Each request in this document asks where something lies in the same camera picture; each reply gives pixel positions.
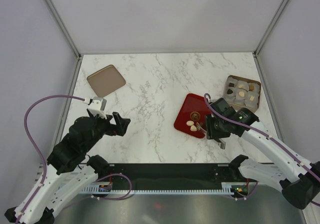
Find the steel kitchen tongs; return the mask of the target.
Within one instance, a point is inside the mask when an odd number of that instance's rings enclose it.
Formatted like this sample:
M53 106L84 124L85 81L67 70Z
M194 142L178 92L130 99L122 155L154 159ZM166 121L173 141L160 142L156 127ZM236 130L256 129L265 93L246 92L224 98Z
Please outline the steel kitchen tongs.
M207 137L207 131L201 127L201 125L197 122L196 123L196 128L198 131L202 132L203 134L205 134L206 138L209 139ZM222 149L225 150L226 149L226 142L220 138L213 138L213 140L216 142L216 144Z

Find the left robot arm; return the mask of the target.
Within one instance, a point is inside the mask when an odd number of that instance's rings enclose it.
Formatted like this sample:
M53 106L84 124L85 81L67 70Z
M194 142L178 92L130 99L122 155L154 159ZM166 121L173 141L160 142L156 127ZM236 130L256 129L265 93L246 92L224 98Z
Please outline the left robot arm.
M110 174L108 162L99 155L89 158L87 165L68 183L61 183L85 160L87 153L103 136L124 136L131 120L113 112L77 118L69 132L47 158L46 170L27 198L9 208L5 217L15 224L52 224L63 208L87 185L105 181Z

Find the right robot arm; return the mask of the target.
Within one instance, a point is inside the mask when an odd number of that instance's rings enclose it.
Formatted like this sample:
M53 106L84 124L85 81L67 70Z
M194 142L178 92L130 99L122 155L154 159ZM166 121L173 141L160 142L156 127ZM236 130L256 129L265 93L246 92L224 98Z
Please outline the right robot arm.
M261 182L279 191L295 208L304 210L315 204L320 193L320 163L302 157L283 141L273 137L268 128L249 109L235 110L224 98L214 101L208 93L204 102L211 111L205 116L209 140L236 135L260 150L275 167L259 164L245 155L230 162L228 175L233 181L243 178Z

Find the cream heart chocolate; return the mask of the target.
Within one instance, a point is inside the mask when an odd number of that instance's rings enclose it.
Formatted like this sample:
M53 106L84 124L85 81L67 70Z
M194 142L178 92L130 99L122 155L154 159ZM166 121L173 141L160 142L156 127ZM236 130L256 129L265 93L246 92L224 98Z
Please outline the cream heart chocolate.
M196 132L196 131L197 131L197 127L194 126L194 125L192 125L192 126L190 127L190 130L191 130L192 132Z

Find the cream oval chocolate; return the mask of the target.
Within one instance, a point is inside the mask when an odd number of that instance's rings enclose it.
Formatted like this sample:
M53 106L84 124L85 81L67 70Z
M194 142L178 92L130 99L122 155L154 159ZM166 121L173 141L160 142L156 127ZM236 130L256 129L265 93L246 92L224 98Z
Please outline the cream oval chocolate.
M194 125L194 122L192 120L189 120L186 122L186 125L191 127Z

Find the gold chocolate box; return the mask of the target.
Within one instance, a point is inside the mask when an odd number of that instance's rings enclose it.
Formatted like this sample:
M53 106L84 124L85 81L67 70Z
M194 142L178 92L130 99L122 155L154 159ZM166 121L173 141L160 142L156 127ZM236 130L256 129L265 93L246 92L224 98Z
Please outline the gold chocolate box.
M229 75L226 78L222 97L236 111L247 108L255 113L261 102L262 84L259 81Z

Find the red lacquer tray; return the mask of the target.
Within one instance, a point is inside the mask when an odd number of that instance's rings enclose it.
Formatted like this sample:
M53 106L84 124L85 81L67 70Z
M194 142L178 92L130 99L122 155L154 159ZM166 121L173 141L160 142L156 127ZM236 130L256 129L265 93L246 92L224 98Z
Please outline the red lacquer tray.
M206 137L205 134L198 130L191 131L191 126L187 125L187 121L193 121L194 126L196 126L196 123L199 123L205 130L207 130L205 116L209 114L211 114L211 112L205 103L204 97L189 93L186 95L173 126L180 132L198 139L203 139Z

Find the gold box lid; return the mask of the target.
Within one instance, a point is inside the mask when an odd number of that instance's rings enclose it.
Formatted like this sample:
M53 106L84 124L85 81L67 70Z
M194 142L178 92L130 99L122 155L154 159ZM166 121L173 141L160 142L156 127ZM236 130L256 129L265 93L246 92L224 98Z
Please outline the gold box lid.
M99 98L104 98L126 84L124 77L112 64L90 74L86 80Z

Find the aluminium profile rail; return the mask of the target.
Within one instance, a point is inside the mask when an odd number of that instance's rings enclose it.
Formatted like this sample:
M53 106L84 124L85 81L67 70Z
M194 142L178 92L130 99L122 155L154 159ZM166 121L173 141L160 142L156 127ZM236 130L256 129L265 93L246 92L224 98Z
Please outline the aluminium profile rail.
M46 184L46 181L48 180L50 172L49 172L49 165L46 164L45 167L46 167L46 173L44 175L44 169L45 169L44 166L42 164L39 166L36 173L35 180L34 180L35 184L37 184L38 182L42 184L42 186Z

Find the left aluminium frame post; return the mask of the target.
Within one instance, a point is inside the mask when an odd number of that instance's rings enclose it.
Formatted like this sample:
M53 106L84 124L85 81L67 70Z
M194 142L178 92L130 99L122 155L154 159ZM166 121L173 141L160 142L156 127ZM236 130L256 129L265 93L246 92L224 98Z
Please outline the left aluminium frame post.
M79 60L82 57L82 55L79 49L77 48L75 42L73 41L73 38L71 37L70 32L68 31L66 25L64 24L61 15L59 14L57 8L55 7L53 0L44 0L44 3L48 8L50 14L52 15L54 21L56 22L59 30L62 32L66 42L71 48L72 53L75 55L76 59Z

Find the aluminium frame post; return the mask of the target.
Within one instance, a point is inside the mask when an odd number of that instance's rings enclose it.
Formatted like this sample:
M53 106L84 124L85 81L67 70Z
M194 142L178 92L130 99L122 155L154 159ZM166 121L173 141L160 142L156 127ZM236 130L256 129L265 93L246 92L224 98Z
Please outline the aluminium frame post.
M64 24L61 15L59 14L57 8L55 7L53 0L44 0L44 3L48 8L50 14L52 15L54 21L56 22L59 30L62 32L66 42L71 48L72 53L75 55L76 59L79 60L82 57L82 55L79 49L77 48L75 42L73 41L73 38L71 37L70 32L68 31L66 25Z
M275 28L275 26L277 25L277 23L279 22L280 18L282 17L282 14L284 13L286 7L288 6L289 2L291 0L281 0L279 6L277 7L274 15L271 18L271 21L269 22L265 32L263 33L260 41L258 42L257 47L255 48L255 50L253 51L253 57L257 58L259 53L262 51L265 43L267 42L270 34L272 33L273 29Z

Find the right aluminium frame post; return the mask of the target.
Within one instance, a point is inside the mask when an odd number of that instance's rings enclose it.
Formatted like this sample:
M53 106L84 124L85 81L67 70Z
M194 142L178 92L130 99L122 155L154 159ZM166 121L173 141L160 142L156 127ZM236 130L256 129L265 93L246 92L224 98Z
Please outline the right aluminium frame post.
M273 29L275 28L275 26L277 25L277 23L279 22L280 18L282 17L282 14L284 13L286 7L288 6L289 2L291 0L281 0L279 6L277 7L274 15L271 18L271 21L269 22L265 32L263 33L260 41L258 42L257 47L255 48L255 50L253 51L253 57L257 58L259 53L262 51L265 43L267 42L270 34L272 33Z

